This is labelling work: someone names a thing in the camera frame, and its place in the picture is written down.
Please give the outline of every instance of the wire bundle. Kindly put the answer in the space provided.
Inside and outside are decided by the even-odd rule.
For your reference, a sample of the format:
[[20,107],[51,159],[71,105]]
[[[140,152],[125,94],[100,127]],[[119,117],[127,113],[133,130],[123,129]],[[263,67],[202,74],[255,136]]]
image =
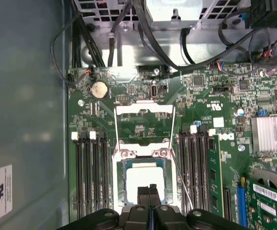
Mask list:
[[217,62],[217,66],[218,66],[219,71],[222,71],[223,70],[223,66],[224,66],[224,61],[218,61]]

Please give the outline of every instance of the screw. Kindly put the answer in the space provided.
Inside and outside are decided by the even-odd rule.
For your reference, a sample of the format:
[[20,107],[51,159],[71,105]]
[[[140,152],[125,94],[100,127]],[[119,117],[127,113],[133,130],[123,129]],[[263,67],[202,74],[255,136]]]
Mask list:
[[243,152],[245,150],[245,146],[244,145],[239,145],[238,146],[238,151]]
[[154,70],[153,70],[153,73],[154,73],[155,75],[158,75],[158,74],[159,74],[159,69],[158,69],[158,68],[154,69]]
[[160,209],[163,210],[163,211],[167,211],[167,210],[168,210],[168,207],[165,206],[165,205],[163,205],[163,206],[160,207]]
[[122,151],[121,156],[122,157],[128,157],[128,152],[127,151]]
[[82,107],[82,106],[84,105],[84,101],[83,101],[83,100],[78,100],[78,105],[79,105],[80,107]]
[[194,211],[192,214],[194,214],[194,216],[196,216],[196,217],[202,216],[202,213],[200,213],[198,211]]
[[124,25],[122,28],[123,28],[123,31],[125,31],[125,32],[127,32],[128,29],[129,29],[129,28],[128,28],[128,25]]
[[162,150],[160,155],[163,156],[163,157],[167,156],[167,151],[166,150]]

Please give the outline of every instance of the pcie slot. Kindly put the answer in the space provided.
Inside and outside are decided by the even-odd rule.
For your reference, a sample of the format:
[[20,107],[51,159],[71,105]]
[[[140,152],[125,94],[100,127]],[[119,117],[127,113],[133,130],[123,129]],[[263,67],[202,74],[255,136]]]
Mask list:
[[84,216],[84,202],[83,202],[83,162],[82,159],[82,143],[76,143],[76,175],[77,175],[77,212],[78,219]]
[[238,186],[237,190],[237,203],[238,203],[238,219],[241,226],[247,227],[247,210],[246,210],[246,189]]
[[90,140],[84,143],[85,151],[85,164],[84,164],[84,175],[85,175],[85,201],[86,201],[86,214],[93,212],[93,195],[92,195],[92,157],[90,151]]
[[106,138],[100,138],[101,158],[102,158],[102,208],[109,208],[109,165]]
[[[203,134],[180,134],[180,159],[183,179],[188,187],[194,208],[210,210],[208,182],[208,140]],[[188,199],[183,192],[183,212],[189,211]]]
[[94,207],[95,211],[101,209],[101,189],[100,189],[100,158],[99,141],[91,140],[91,155],[93,168],[93,189],[94,189]]

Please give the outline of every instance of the capacitor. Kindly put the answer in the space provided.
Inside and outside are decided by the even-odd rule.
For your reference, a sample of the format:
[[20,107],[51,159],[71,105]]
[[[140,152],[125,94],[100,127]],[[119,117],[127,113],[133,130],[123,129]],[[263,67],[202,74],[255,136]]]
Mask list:
[[109,94],[108,86],[102,81],[96,81],[90,88],[90,92],[94,98],[102,100]]
[[197,127],[199,127],[199,126],[202,125],[202,122],[201,122],[201,121],[194,121],[194,125],[196,125]]
[[243,116],[244,110],[243,109],[237,109],[237,111],[234,112],[234,116]]
[[262,161],[263,162],[272,162],[272,158],[271,157],[263,157]]

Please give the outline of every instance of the ventilation grille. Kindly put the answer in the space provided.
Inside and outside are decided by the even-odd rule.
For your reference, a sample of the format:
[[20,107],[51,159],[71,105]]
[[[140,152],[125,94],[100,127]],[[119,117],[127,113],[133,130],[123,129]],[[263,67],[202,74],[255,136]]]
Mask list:
[[237,11],[241,0],[219,0],[212,8],[203,8],[200,19],[224,19],[230,13]]
[[[84,20],[97,25],[109,25],[116,21],[124,8],[124,0],[74,0],[78,10],[83,12]],[[248,0],[205,0],[200,19],[203,24],[218,19],[222,20],[241,6],[247,6]],[[138,21],[134,8],[130,10],[124,21]]]
[[[87,21],[94,22],[114,22],[123,11],[123,0],[75,0],[79,11],[83,12],[83,17]],[[123,21],[138,21],[135,9],[130,9]]]

